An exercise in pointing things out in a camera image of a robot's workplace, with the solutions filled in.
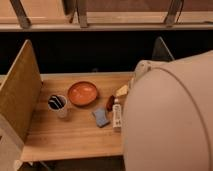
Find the white bottle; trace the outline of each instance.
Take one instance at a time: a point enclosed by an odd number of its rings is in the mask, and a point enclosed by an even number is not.
[[[117,98],[114,100],[112,112],[113,112],[113,129],[115,132],[120,132],[122,127],[122,107],[119,104],[119,100]]]

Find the cardboard divider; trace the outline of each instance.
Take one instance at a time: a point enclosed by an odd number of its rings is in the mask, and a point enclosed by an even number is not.
[[[0,126],[22,148],[42,82],[32,44],[24,42],[0,87]]]

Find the blue sponge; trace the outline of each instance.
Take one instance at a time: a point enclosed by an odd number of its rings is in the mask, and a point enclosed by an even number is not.
[[[92,114],[95,116],[98,127],[102,128],[110,123],[110,121],[106,118],[106,110],[104,108],[98,108],[93,111]]]

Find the table surface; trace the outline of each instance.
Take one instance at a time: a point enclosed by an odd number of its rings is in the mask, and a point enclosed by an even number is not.
[[[121,133],[113,131],[112,112],[107,114],[111,123],[99,128],[92,111],[105,107],[108,98],[126,84],[131,76],[132,73],[108,73],[46,77],[21,160],[33,162],[122,155]],[[48,109],[48,98],[52,94],[67,97],[69,87],[78,81],[90,81],[95,84],[99,98],[86,107],[76,107],[69,103],[68,119],[60,120]]]

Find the bowl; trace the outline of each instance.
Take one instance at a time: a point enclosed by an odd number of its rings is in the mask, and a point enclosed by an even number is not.
[[[70,102],[76,106],[89,105],[98,97],[96,86],[87,81],[80,81],[73,84],[68,90]]]

